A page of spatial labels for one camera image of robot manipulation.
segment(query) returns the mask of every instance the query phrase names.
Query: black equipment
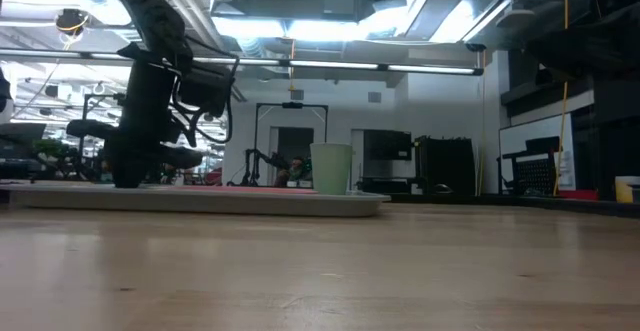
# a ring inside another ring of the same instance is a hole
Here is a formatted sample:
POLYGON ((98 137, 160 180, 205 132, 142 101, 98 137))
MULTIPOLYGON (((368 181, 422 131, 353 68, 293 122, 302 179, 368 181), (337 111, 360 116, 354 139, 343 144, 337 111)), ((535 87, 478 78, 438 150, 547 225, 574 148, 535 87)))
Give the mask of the black equipment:
MULTIPOLYGON (((554 153, 558 152, 560 137, 543 137, 530 139, 525 142, 527 149, 520 152, 505 154, 502 158, 511 160, 513 181, 506 181, 505 185, 514 195, 553 195, 556 179, 556 163, 554 153), (546 156, 535 160, 518 160, 532 156, 546 156)), ((500 194, 502 194, 502 163, 498 158, 498 177, 500 194)))
POLYGON ((167 163, 188 169, 202 163, 203 155, 199 152, 161 144, 175 143, 180 132, 191 147, 196 146, 196 132, 212 142, 229 141, 233 133, 231 86, 239 57, 187 36, 184 21, 165 0, 120 1, 148 49, 131 43, 118 51, 120 56, 134 60, 120 123, 113 127, 93 120, 74 120, 67 126, 67 133, 104 139, 105 158, 116 187, 135 188, 154 165, 167 163), (231 70, 195 62, 187 40, 235 58, 236 62, 231 70), (186 120, 186 125, 169 111, 169 106, 186 120), (222 116, 225 106, 229 120, 227 138, 216 140, 198 128, 198 120, 205 114, 222 116))
POLYGON ((0 125, 0 159, 31 159, 33 143, 42 139, 45 127, 32 123, 0 125))
MULTIPOLYGON (((258 180, 260 179, 260 160, 275 167, 278 171, 289 169, 289 163, 282 157, 282 155, 276 152, 271 154, 271 157, 269 157, 258 149, 247 149, 244 151, 244 155, 245 173, 239 186, 258 187, 258 180), (253 166, 250 165, 251 155, 254 155, 253 166)), ((227 186, 236 185, 229 181, 227 182, 227 186)))
POLYGON ((416 180, 423 182, 425 195, 475 194, 475 161, 470 139, 422 136, 415 140, 415 147, 416 180))
MULTIPOLYGON (((271 157, 263 154, 258 150, 258 123, 260 121, 260 109, 262 107, 282 107, 283 109, 300 110, 303 108, 321 108, 324 110, 324 142, 327 142, 327 125, 329 122, 329 106, 327 105, 305 105, 299 102, 284 102, 284 103, 257 103, 256 104, 256 118, 253 128, 253 149, 245 151, 245 175, 242 178, 242 182, 239 186, 258 186, 258 179, 260 178, 260 160, 263 160, 269 165, 276 167, 279 170, 289 169, 289 164, 284 158, 273 153, 271 157), (253 155, 253 167, 250 166, 250 158, 253 155)), ((235 186, 233 182, 227 182, 228 186, 235 186)))
POLYGON ((0 176, 28 179, 41 170, 35 160, 33 143, 42 139, 45 127, 43 124, 0 125, 0 176))
POLYGON ((410 132, 364 130, 364 156, 370 160, 411 161, 410 132))
POLYGON ((569 29, 535 39, 526 49, 572 78, 622 77, 640 66, 639 34, 640 0, 590 0, 589 13, 569 29))
POLYGON ((0 114, 7 107, 9 101, 11 101, 11 84, 4 78, 4 73, 0 69, 0 114))

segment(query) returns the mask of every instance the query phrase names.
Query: white tray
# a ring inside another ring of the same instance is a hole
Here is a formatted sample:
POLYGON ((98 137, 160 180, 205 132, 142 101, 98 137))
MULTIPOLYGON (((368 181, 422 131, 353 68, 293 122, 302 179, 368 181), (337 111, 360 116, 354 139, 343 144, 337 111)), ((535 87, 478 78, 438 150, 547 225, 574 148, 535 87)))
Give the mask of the white tray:
POLYGON ((177 188, 148 186, 116 189, 112 185, 2 185, 12 207, 210 212, 249 215, 367 217, 390 197, 357 193, 344 196, 279 194, 270 189, 177 188))

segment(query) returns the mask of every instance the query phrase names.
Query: cup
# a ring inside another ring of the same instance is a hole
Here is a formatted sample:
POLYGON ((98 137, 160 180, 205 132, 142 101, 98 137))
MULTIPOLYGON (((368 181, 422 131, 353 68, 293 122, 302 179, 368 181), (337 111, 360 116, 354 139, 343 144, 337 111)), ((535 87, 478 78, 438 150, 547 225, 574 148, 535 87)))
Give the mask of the cup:
POLYGON ((313 189, 322 195, 346 194, 352 155, 351 145, 311 144, 313 189))

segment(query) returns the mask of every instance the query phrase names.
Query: red mat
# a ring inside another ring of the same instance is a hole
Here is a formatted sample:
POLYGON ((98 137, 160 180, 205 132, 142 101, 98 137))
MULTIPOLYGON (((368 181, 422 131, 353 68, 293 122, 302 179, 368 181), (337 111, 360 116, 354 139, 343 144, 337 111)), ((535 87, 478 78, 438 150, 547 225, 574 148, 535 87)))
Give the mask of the red mat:
POLYGON ((275 188, 275 187, 176 186, 172 188, 179 189, 179 190, 194 190, 194 191, 250 192, 250 193, 288 194, 288 195, 317 194, 316 191, 308 190, 308 189, 275 188))

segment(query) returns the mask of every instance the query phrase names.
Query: yellow object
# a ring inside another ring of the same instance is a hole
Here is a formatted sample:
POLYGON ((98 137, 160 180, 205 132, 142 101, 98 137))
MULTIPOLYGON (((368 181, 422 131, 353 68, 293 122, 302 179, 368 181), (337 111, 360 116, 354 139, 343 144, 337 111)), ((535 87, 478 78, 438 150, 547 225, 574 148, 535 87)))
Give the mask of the yellow object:
MULTIPOLYGON (((569 28, 569 0, 564 0, 564 29, 569 28)), ((556 167, 556 182, 553 186, 553 196, 558 195, 560 182, 560 160, 562 158, 562 143, 564 142, 564 121, 567 116, 567 98, 569 97, 569 82, 564 83, 564 96, 562 97, 562 123, 560 126, 560 145, 558 145, 558 167, 556 167)))
POLYGON ((616 177, 616 201, 620 203, 633 203, 633 189, 629 186, 630 184, 640 184, 640 177, 616 177))

